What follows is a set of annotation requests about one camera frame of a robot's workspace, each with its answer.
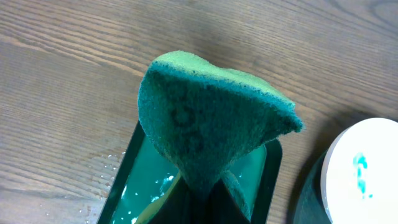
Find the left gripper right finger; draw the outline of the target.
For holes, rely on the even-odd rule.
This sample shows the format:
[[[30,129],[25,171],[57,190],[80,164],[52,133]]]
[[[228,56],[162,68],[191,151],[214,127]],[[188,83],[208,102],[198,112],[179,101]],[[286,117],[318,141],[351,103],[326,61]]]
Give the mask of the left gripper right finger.
[[[219,180],[213,187],[206,205],[206,224],[249,224],[227,186]]]

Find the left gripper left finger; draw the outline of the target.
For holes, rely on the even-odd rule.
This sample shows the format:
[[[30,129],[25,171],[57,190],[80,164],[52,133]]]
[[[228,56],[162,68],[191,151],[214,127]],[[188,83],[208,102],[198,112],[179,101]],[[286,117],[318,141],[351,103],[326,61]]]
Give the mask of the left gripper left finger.
[[[184,179],[176,176],[168,195],[150,224],[190,224],[192,195]]]

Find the green scrub sponge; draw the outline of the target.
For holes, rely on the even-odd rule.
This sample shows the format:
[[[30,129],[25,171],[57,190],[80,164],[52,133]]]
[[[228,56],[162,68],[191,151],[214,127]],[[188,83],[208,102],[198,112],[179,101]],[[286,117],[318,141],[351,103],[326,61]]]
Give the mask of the green scrub sponge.
[[[205,223],[206,205],[219,180],[251,221],[230,167],[267,142],[303,129],[294,102],[265,80],[181,50],[151,62],[137,105],[146,137],[191,191],[191,223]],[[138,216],[138,223],[150,224],[168,191]]]

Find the white plate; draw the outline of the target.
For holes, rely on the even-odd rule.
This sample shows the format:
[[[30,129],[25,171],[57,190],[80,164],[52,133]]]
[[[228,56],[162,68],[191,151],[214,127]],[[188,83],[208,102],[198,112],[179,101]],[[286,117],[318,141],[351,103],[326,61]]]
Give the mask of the white plate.
[[[369,118],[327,150],[320,187],[334,224],[397,224],[397,122]]]

